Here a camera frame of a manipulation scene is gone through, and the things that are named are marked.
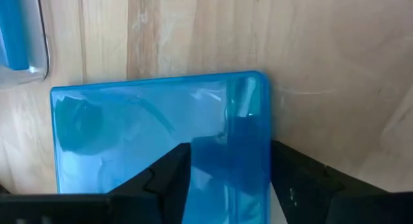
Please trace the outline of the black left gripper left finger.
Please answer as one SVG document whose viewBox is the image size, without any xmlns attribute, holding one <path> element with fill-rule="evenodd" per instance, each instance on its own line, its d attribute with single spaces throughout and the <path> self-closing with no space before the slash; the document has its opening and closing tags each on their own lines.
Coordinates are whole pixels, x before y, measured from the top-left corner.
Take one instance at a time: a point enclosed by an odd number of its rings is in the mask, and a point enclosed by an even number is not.
<svg viewBox="0 0 413 224">
<path fill-rule="evenodd" d="M 181 143 L 104 194 L 2 194 L 1 223 L 181 223 L 190 167 Z"/>
</svg>

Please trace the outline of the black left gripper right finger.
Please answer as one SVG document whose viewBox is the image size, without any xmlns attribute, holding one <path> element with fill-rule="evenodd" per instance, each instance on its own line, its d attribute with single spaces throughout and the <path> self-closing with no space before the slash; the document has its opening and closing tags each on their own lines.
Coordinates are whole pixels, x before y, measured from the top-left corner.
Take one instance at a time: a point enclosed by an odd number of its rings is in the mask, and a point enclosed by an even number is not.
<svg viewBox="0 0 413 224">
<path fill-rule="evenodd" d="M 388 192 L 279 142 L 271 182 L 288 223 L 412 224 L 412 193 Z"/>
</svg>

